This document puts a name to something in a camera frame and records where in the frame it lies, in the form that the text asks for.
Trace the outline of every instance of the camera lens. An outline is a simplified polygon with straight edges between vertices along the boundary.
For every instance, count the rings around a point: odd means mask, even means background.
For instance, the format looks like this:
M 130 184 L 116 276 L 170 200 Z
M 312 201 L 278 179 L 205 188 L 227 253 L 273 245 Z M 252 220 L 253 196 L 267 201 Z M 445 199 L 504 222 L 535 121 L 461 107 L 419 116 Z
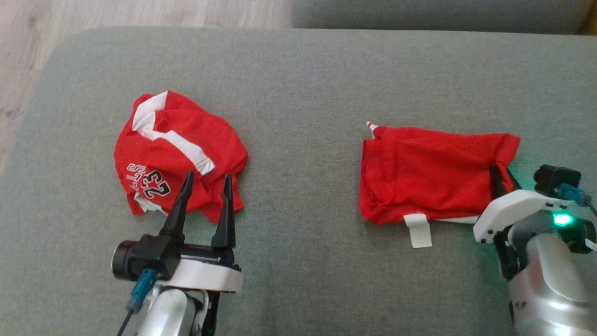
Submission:
M 137 242 L 125 240 L 120 243 L 112 255 L 112 274 L 119 280 L 136 281 L 137 276 L 131 272 L 129 255 Z

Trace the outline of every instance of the folded red garment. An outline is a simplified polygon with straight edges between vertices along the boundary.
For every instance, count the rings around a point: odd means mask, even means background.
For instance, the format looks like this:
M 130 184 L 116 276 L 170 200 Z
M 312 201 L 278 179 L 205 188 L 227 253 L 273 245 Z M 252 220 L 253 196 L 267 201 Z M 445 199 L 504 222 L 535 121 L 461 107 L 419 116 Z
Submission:
M 458 135 L 368 123 L 363 142 L 360 208 L 374 224 L 424 213 L 430 220 L 479 215 L 491 201 L 490 167 L 514 189 L 507 167 L 520 138 L 510 134 Z
M 173 91 L 144 94 L 116 141 L 118 178 L 135 215 L 147 210 L 168 214 L 190 170 L 195 172 L 187 212 L 199 209 L 217 222 L 226 174 L 233 176 L 234 208 L 242 209 L 236 174 L 247 150 L 226 120 Z

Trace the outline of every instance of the gray fabric surface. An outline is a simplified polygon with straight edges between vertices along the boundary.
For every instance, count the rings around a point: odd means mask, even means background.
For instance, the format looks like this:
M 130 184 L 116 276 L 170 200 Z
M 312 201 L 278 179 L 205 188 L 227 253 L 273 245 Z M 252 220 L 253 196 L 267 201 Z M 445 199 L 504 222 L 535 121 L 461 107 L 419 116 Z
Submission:
M 583 36 L 367 30 L 120 28 L 51 56 L 0 188 L 0 334 L 113 335 L 132 283 L 110 272 L 134 217 L 113 168 L 143 93 L 175 90 L 236 129 L 237 260 L 218 335 L 507 335 L 506 283 L 470 225 L 432 224 L 433 248 L 358 210 L 367 120 L 522 137 L 526 188 L 543 163 L 584 173 L 596 194 L 597 45 Z M 214 227 L 190 215 L 189 243 Z M 596 258 L 576 257 L 597 297 Z M 127 335 L 140 319 L 134 318 Z
M 593 0 L 291 0 L 295 28 L 576 33 Z

